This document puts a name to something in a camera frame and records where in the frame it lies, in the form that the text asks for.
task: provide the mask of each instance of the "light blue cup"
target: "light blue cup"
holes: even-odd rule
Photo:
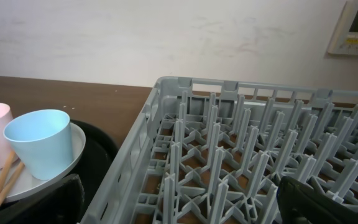
[[[37,179],[52,179],[73,162],[70,117],[63,111],[24,114],[7,124],[4,136]]]

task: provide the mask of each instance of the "yellow button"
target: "yellow button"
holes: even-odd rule
[[[358,38],[348,38],[346,39],[347,44],[358,44]]]

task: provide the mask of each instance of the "plate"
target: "plate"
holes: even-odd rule
[[[17,179],[15,185],[8,193],[5,202],[14,202],[16,200],[28,197],[49,185],[56,183],[58,180],[66,176],[78,163],[81,158],[83,149],[85,147],[85,133],[83,130],[78,127],[76,124],[70,123],[71,125],[71,139],[73,143],[73,158],[74,161],[59,175],[50,179],[50,180],[39,180],[33,177],[30,172],[24,167],[22,174]],[[9,180],[10,176],[15,171],[17,165],[19,165],[20,160],[16,160],[9,171],[9,175],[6,181]]]

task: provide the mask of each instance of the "wall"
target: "wall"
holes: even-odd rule
[[[326,49],[345,0],[0,0],[0,75],[152,86],[165,75],[358,90]]]

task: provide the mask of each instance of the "brown wooden table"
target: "brown wooden table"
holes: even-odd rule
[[[70,118],[95,125],[120,147],[151,88],[95,83],[0,77],[0,103],[14,117],[42,109],[58,109]]]

